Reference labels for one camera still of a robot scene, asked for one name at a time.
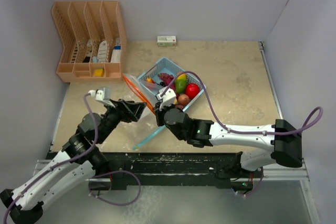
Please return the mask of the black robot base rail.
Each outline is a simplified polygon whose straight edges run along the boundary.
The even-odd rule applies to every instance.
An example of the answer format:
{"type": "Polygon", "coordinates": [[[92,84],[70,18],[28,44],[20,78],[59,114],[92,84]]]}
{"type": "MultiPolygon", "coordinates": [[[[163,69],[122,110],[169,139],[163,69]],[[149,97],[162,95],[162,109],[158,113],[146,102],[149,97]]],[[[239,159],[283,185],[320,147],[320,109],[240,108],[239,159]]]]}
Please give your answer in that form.
{"type": "Polygon", "coordinates": [[[262,169],[253,172],[237,166],[234,153],[104,153],[103,167],[91,179],[94,190],[110,187],[125,190],[128,186],[211,186],[252,191],[262,169]]]}

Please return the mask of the clear zip top bag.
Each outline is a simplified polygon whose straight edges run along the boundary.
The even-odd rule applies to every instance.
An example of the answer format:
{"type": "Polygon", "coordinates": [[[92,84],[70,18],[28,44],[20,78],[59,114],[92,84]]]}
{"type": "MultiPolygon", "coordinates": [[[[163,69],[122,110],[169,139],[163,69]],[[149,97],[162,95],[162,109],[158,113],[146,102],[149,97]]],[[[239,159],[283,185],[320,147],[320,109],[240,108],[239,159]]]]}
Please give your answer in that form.
{"type": "Polygon", "coordinates": [[[130,90],[142,101],[146,103],[146,106],[153,115],[155,104],[158,102],[156,95],[163,88],[163,86],[148,82],[146,80],[138,79],[127,73],[122,74],[124,81],[130,90]]]}

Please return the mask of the mango toy fruit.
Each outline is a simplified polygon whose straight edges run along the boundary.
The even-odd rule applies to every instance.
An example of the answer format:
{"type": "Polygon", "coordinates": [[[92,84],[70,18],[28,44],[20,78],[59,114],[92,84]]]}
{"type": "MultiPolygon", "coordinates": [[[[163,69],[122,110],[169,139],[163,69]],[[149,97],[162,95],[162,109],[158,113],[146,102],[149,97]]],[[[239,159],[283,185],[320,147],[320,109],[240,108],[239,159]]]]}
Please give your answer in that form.
{"type": "Polygon", "coordinates": [[[187,86],[187,76],[186,74],[181,74],[180,76],[178,76],[175,81],[175,91],[177,94],[181,94],[184,92],[186,86],[187,86]]]}

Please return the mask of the red apple toy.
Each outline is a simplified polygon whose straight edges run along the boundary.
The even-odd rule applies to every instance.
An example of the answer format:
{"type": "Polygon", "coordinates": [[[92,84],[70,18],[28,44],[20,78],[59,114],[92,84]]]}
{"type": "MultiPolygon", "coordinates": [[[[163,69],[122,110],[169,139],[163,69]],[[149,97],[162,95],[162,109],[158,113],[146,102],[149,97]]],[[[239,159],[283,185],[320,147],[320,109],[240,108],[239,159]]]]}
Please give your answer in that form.
{"type": "Polygon", "coordinates": [[[189,83],[187,84],[184,94],[189,97],[190,100],[193,100],[198,93],[200,92],[199,86],[195,83],[189,83]]]}

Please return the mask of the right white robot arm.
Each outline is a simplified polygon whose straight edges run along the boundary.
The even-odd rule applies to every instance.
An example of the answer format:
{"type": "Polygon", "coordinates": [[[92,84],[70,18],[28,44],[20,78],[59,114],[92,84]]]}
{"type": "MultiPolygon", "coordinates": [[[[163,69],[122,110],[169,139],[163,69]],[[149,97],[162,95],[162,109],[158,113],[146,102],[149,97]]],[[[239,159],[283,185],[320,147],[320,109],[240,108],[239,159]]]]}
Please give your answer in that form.
{"type": "Polygon", "coordinates": [[[165,126],[180,141],[203,148],[220,145],[253,147],[250,152],[238,153],[234,173],[246,177],[270,164],[289,168],[302,167],[302,136],[286,120],[262,126],[229,125],[222,127],[211,120],[193,119],[175,105],[154,107],[156,122],[165,126]]]}

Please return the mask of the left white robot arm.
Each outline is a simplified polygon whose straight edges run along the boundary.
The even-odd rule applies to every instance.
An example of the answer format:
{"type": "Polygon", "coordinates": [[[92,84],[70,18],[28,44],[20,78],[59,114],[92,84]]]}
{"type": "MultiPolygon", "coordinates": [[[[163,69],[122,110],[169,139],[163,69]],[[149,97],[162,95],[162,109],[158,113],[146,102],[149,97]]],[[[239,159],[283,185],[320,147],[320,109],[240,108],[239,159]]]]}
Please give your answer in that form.
{"type": "Polygon", "coordinates": [[[36,223],[57,197],[83,180],[113,173],[97,144],[102,143],[120,122],[137,122],[146,103],[108,100],[104,107],[106,111],[102,115],[89,110],[75,134],[34,177],[20,187],[1,192],[1,201],[6,207],[3,223],[8,218],[14,223],[36,223]]]}

